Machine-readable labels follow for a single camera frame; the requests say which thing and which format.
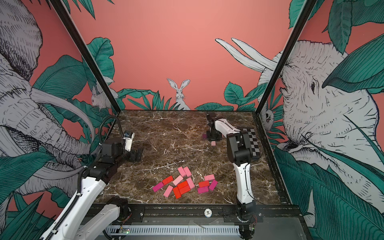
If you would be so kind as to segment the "pink block horizontal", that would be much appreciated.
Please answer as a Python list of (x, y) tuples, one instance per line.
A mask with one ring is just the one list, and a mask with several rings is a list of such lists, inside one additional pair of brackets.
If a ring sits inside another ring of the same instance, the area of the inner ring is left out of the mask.
[(204, 176), (204, 180), (205, 181), (213, 181), (213, 180), (215, 180), (215, 176), (214, 176), (214, 174)]

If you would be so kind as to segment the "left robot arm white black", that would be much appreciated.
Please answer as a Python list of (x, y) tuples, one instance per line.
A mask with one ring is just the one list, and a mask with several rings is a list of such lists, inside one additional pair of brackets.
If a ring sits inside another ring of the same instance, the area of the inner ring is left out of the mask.
[(57, 220), (42, 234), (42, 240), (94, 240), (112, 222), (125, 223), (132, 216), (126, 199), (114, 197), (84, 226), (81, 225), (95, 199), (107, 186), (122, 163), (139, 161), (142, 150), (132, 150), (134, 133), (102, 143), (96, 162), (81, 170), (77, 191)]

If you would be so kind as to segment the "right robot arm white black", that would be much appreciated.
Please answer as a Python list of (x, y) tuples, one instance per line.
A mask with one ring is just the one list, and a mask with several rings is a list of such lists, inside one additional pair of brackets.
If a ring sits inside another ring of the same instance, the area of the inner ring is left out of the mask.
[(227, 141), (228, 159), (234, 166), (237, 182), (237, 215), (241, 222), (249, 222), (258, 214), (257, 200), (252, 191), (251, 162), (253, 150), (248, 132), (237, 129), (227, 119), (218, 118), (215, 113), (207, 113), (207, 139)]

